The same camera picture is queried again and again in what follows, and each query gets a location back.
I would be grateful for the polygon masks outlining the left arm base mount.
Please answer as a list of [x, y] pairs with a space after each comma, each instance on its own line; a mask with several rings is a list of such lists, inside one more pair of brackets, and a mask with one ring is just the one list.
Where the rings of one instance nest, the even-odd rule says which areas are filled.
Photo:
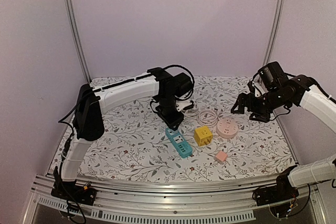
[[84, 185], [77, 185], [76, 180], [65, 182], [59, 173], [59, 168], [56, 166], [53, 172], [54, 185], [51, 190], [51, 195], [60, 199], [77, 202], [88, 206], [93, 206], [97, 190], [91, 187], [91, 182]]

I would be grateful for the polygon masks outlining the floral patterned table mat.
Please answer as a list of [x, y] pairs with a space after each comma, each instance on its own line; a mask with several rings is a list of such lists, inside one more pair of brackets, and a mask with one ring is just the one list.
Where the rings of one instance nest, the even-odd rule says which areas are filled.
[[[232, 115], [237, 96], [248, 92], [248, 77], [196, 77], [196, 109], [209, 109], [221, 118], [238, 124], [231, 139], [218, 136], [198, 146], [194, 130], [195, 112], [190, 112], [179, 131], [192, 147], [190, 157], [181, 158], [165, 135], [165, 124], [152, 112], [148, 98], [117, 107], [104, 115], [105, 133], [88, 149], [79, 175], [100, 179], [136, 182], [178, 183], [211, 182], [278, 174], [295, 164], [287, 141], [276, 121], [251, 121], [248, 114]], [[227, 153], [220, 163], [215, 155]]]

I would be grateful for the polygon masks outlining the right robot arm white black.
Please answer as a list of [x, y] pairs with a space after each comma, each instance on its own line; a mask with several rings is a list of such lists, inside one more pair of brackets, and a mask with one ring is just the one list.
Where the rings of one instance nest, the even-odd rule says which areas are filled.
[[[250, 113], [250, 120], [270, 122], [271, 114], [280, 107], [289, 111], [293, 105], [316, 118], [332, 132], [335, 131], [335, 99], [327, 94], [313, 77], [292, 75], [283, 71], [279, 62], [261, 67], [256, 76], [261, 87], [248, 83], [249, 92], [240, 93], [231, 108], [232, 114]], [[306, 184], [322, 183], [335, 179], [335, 155], [310, 164], [292, 166], [278, 175], [271, 196], [284, 200], [292, 188]]]

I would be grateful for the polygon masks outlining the aluminium frame post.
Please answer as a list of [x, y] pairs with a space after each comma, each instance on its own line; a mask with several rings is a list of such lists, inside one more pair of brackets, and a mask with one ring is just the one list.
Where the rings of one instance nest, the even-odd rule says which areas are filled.
[[271, 31], [270, 31], [266, 51], [265, 51], [265, 56], [264, 56], [263, 63], [262, 63], [263, 66], [268, 64], [271, 61], [272, 52], [273, 52], [273, 49], [276, 43], [276, 38], [277, 38], [277, 34], [279, 31], [279, 27], [280, 27], [280, 21], [281, 21], [282, 11], [284, 8], [284, 2], [285, 0], [276, 0], [276, 9], [275, 9]]
[[88, 68], [88, 65], [87, 65], [87, 61], [85, 59], [85, 54], [84, 54], [84, 50], [83, 50], [81, 39], [80, 39], [80, 34], [79, 34], [77, 22], [76, 22], [74, 6], [73, 6], [73, 3], [72, 3], [72, 0], [64, 0], [64, 2], [65, 2], [67, 16], [68, 16], [68, 19], [69, 19], [69, 25], [70, 25], [72, 38], [73, 38], [73, 43], [74, 43], [74, 46], [75, 46], [75, 50], [76, 50], [76, 53], [77, 53], [77, 57], [78, 57], [78, 60], [79, 60], [81, 71], [82, 71], [82, 74], [83, 74], [86, 82], [90, 83], [91, 82], [91, 76], [90, 76], [90, 73], [89, 73], [89, 68]]

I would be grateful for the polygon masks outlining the pink USB charger plug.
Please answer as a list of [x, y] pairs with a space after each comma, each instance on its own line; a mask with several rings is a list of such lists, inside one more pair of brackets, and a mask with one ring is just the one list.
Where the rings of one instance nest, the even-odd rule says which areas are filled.
[[224, 161], [226, 161], [227, 157], [228, 157], [227, 153], [219, 151], [214, 158], [216, 161], [223, 163]]

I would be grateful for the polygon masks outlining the yellow cube socket adapter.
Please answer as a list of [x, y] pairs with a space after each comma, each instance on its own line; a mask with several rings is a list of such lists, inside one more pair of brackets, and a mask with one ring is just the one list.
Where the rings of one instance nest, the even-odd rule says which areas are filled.
[[205, 146], [212, 142], [213, 134], [207, 126], [197, 127], [194, 130], [194, 140], [198, 146]]

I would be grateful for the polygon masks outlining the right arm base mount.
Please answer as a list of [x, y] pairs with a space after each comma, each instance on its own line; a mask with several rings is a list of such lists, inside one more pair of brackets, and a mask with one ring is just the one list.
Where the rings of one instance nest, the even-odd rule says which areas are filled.
[[252, 199], [256, 202], [257, 206], [273, 204], [299, 196], [297, 188], [292, 187], [288, 179], [290, 172], [296, 167], [296, 165], [290, 166], [281, 172], [277, 176], [274, 186], [260, 186], [256, 188], [253, 191]]

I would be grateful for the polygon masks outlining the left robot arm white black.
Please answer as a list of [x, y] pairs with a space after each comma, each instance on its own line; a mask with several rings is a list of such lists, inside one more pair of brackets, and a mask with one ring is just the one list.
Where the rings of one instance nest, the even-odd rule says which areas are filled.
[[68, 112], [73, 115], [71, 135], [61, 155], [61, 163], [54, 170], [55, 180], [61, 181], [57, 190], [67, 200], [78, 195], [78, 188], [72, 183], [92, 142], [104, 134], [103, 115], [121, 105], [141, 98], [151, 97], [157, 104], [154, 113], [174, 131], [184, 120], [183, 110], [194, 106], [191, 96], [195, 79], [192, 73], [181, 66], [183, 72], [172, 75], [164, 68], [156, 67], [136, 77], [106, 86], [93, 88], [81, 86], [76, 105]]

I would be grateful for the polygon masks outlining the teal power strip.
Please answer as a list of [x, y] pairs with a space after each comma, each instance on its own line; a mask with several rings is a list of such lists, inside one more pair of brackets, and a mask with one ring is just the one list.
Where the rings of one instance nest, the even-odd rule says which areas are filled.
[[192, 155], [193, 150], [191, 146], [178, 130], [174, 131], [170, 128], [166, 128], [165, 135], [173, 144], [181, 158], [187, 158]]

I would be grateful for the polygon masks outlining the pink round power socket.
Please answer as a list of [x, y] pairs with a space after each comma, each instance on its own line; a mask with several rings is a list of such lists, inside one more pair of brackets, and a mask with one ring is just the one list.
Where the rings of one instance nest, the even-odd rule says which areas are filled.
[[220, 119], [216, 125], [216, 132], [222, 138], [233, 138], [238, 132], [238, 125], [230, 118]]

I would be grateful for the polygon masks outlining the right aluminium frame post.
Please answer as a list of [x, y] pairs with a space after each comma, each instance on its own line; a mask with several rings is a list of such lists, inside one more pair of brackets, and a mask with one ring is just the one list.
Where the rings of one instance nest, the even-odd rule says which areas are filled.
[[280, 27], [280, 21], [281, 21], [282, 11], [284, 8], [284, 2], [285, 0], [276, 0], [276, 9], [275, 9], [271, 31], [270, 31], [266, 51], [265, 51], [265, 56], [264, 56], [263, 63], [262, 63], [263, 66], [268, 64], [271, 61], [272, 52], [273, 52], [273, 49], [276, 43], [276, 38], [277, 38], [277, 34], [279, 31], [279, 27]]

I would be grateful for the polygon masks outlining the aluminium front rail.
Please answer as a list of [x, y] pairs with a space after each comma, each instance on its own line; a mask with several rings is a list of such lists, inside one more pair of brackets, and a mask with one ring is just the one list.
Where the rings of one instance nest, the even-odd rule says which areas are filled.
[[133, 182], [79, 176], [97, 190], [91, 206], [83, 206], [87, 221], [108, 223], [328, 223], [317, 186], [302, 186], [289, 217], [273, 211], [279, 202], [258, 206], [256, 188], [275, 184], [274, 175], [198, 183]]

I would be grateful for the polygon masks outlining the left aluminium frame post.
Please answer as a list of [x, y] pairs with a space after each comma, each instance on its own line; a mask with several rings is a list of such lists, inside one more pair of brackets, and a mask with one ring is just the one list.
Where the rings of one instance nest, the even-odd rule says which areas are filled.
[[68, 16], [68, 19], [69, 19], [69, 25], [70, 25], [72, 38], [73, 38], [73, 43], [74, 43], [74, 46], [75, 46], [75, 50], [76, 50], [76, 53], [77, 53], [77, 57], [78, 57], [78, 60], [79, 60], [81, 71], [82, 71], [82, 74], [83, 74], [86, 82], [90, 83], [91, 82], [91, 76], [90, 76], [90, 73], [89, 73], [89, 68], [88, 68], [88, 65], [87, 65], [87, 61], [85, 59], [85, 54], [84, 54], [84, 50], [83, 50], [81, 39], [80, 39], [80, 34], [79, 34], [77, 22], [76, 22], [74, 6], [73, 6], [73, 3], [72, 3], [72, 0], [64, 0], [64, 2], [65, 2], [67, 16]]

